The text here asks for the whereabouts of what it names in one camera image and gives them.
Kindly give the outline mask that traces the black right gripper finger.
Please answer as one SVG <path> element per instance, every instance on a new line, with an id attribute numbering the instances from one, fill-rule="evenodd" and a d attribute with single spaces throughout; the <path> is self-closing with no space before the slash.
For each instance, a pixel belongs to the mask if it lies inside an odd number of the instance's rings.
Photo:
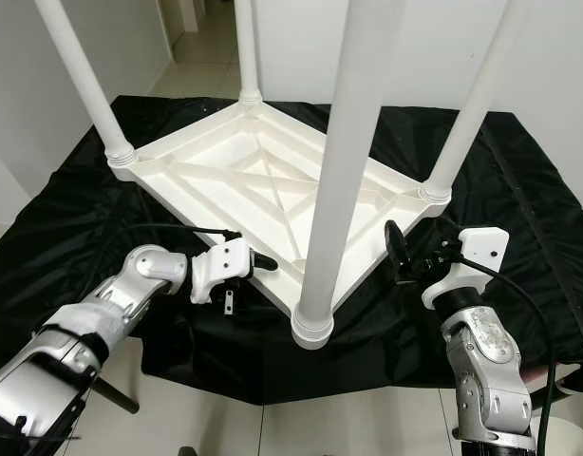
<path id="1" fill-rule="evenodd" d="M 412 256 L 410 256 L 407 239 L 395 220 L 387 220 L 384 224 L 384 238 L 386 238 L 386 259 L 391 268 L 394 270 L 412 269 Z"/>

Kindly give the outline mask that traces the white plastic table leg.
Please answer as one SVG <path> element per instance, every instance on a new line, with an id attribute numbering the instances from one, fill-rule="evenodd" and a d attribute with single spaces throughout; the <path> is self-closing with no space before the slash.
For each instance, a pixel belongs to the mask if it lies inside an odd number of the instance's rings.
<path id="1" fill-rule="evenodd" d="M 245 105 L 261 103 L 258 86 L 256 30 L 253 0 L 234 0 L 236 47 L 240 75 L 239 102 Z"/>
<path id="2" fill-rule="evenodd" d="M 418 188 L 419 197 L 427 204 L 444 207 L 452 199 L 453 182 L 460 173 L 480 126 L 485 121 L 488 109 L 495 100 L 501 70 L 507 64 L 510 49 L 516 43 L 529 17 L 529 4 L 530 0 L 507 0 L 477 78 L 474 79 L 465 97 L 429 177 Z"/>
<path id="3" fill-rule="evenodd" d="M 137 151 L 125 135 L 117 117 L 106 99 L 103 88 L 88 60 L 78 36 L 75 34 L 61 0 L 34 0 L 37 11 L 51 35 L 67 74 L 83 101 L 88 116 L 95 125 L 104 146 L 106 165 L 115 178 L 135 181 L 132 165 L 137 161 Z"/>
<path id="4" fill-rule="evenodd" d="M 291 317 L 306 351 L 325 347 L 333 332 L 335 286 L 405 9 L 407 0 L 348 0 L 303 292 Z"/>

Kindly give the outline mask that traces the white plastic table top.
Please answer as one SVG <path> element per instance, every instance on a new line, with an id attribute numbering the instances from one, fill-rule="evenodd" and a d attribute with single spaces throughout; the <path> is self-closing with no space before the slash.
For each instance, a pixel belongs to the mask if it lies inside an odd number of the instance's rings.
<path id="1" fill-rule="evenodd" d="M 240 232 L 277 271 L 258 288 L 292 326 L 310 246 L 327 134 L 266 103 L 235 103 L 135 148 L 135 182 L 179 221 Z M 446 207 L 427 204 L 422 182 L 367 158 L 347 250 L 333 296 L 336 310 L 386 257 L 384 224 L 410 229 Z"/>

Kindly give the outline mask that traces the black cloth table cover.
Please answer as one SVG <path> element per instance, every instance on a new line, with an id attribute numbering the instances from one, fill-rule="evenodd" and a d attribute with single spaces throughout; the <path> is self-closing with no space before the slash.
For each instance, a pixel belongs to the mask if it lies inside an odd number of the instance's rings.
<path id="1" fill-rule="evenodd" d="M 583 365 L 583 207 L 530 131 L 487 114 L 442 218 L 407 232 L 414 256 L 435 251 L 451 222 L 510 236 L 483 300 L 517 341 L 527 368 Z M 88 130 L 0 239 L 0 368 L 32 330 L 121 269 L 144 244 L 196 255 L 205 242 L 136 183 L 115 179 Z M 161 295 L 135 330 L 142 372 L 253 405 L 381 387 L 449 388 L 440 319 L 386 265 L 335 316 L 325 348 L 297 347 L 288 318 L 253 285 L 235 315 Z"/>

